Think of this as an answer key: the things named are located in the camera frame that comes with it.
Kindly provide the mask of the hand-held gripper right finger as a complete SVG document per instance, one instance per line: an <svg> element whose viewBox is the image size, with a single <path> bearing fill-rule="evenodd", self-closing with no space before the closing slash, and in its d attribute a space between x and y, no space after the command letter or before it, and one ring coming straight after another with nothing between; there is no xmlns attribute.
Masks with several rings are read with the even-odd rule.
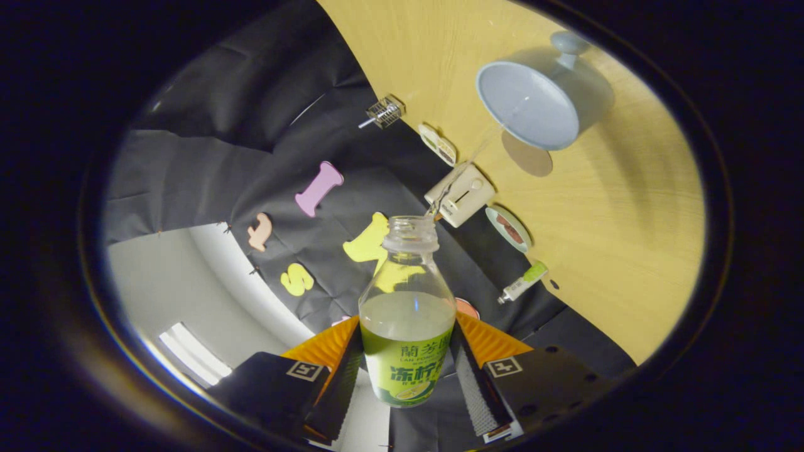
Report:
<svg viewBox="0 0 804 452"><path fill-rule="evenodd" d="M531 347L462 312L450 349L474 432L486 444L540 434L616 385L565 349Z"/></svg>

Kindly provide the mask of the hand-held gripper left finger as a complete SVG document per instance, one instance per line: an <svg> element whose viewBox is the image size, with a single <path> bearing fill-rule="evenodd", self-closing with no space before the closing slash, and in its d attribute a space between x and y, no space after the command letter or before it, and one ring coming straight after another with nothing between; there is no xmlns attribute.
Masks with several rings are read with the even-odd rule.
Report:
<svg viewBox="0 0 804 452"><path fill-rule="evenodd" d="M352 316L281 355L258 352L210 396L272 434L331 444L351 404L364 349Z"/></svg>

